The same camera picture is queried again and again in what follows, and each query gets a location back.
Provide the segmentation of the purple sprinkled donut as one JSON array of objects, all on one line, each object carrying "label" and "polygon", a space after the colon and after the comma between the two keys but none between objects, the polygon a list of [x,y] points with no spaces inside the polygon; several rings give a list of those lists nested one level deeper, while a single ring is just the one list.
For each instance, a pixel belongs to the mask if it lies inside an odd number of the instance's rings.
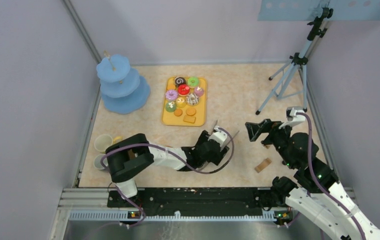
[{"label": "purple sprinkled donut", "polygon": [[167,90],[165,93],[165,99],[168,102],[174,102],[174,101],[176,101],[176,99],[178,97],[179,97],[179,94],[178,94],[177,90],[174,90],[174,89]]}]

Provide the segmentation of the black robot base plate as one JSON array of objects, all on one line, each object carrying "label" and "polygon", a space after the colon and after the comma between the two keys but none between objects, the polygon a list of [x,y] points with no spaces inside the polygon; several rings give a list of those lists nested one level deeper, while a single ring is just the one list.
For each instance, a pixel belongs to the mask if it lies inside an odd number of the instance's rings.
[{"label": "black robot base plate", "polygon": [[287,212],[290,208],[268,187],[147,187],[138,189],[131,202],[116,190],[109,191],[109,208],[141,207],[149,217],[243,217],[261,216],[270,211]]}]

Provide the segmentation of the pink cupcake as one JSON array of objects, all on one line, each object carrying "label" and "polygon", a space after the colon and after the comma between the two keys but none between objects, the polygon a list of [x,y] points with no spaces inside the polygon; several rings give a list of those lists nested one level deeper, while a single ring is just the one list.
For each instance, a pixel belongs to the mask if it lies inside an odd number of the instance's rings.
[{"label": "pink cupcake", "polygon": [[197,97],[199,97],[199,98],[200,98],[201,96],[203,96],[203,94],[204,94],[204,92],[205,92],[205,90],[204,90],[202,87],[200,87],[200,86],[195,87],[193,90],[194,90],[193,93],[194,93]]}]

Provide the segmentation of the red frosted donut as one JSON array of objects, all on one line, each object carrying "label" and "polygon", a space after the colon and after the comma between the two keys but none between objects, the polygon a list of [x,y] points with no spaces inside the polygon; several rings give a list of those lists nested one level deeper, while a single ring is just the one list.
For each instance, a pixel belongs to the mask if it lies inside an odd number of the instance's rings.
[{"label": "red frosted donut", "polygon": [[187,96],[191,91],[191,88],[187,84],[181,84],[177,87],[177,92],[179,96],[185,97]]}]

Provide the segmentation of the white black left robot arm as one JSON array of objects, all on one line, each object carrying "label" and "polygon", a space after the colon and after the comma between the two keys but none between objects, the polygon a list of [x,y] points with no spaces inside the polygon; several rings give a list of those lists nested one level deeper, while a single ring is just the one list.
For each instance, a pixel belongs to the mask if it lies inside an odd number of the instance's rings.
[{"label": "white black left robot arm", "polygon": [[232,159],[235,150],[234,136],[215,125],[211,131],[203,130],[193,146],[168,147],[151,143],[143,133],[135,134],[109,146],[100,163],[108,169],[111,181],[120,191],[119,200],[127,207],[138,201],[135,176],[154,165],[178,172],[204,174],[207,164],[217,166],[209,174],[221,171]]}]

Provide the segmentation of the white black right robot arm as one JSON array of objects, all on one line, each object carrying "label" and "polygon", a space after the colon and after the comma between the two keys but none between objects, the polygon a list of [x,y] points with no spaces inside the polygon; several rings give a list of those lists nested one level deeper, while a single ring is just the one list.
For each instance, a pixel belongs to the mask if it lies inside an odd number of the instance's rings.
[{"label": "white black right robot arm", "polygon": [[283,164],[296,170],[296,181],[273,179],[271,200],[275,205],[294,208],[333,240],[380,240],[380,229],[351,199],[336,173],[316,157],[319,148],[311,129],[292,134],[289,122],[268,118],[246,122],[245,127],[251,142],[266,134],[261,144],[273,146]]}]

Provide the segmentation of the chocolate drizzle sprinkle donut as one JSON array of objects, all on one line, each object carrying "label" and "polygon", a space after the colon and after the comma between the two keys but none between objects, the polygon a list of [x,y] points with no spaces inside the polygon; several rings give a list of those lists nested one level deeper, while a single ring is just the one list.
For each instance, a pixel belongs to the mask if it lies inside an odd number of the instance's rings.
[{"label": "chocolate drizzle sprinkle donut", "polygon": [[189,93],[186,96],[186,103],[189,106],[196,106],[199,103],[199,101],[200,101],[200,98],[195,93]]}]

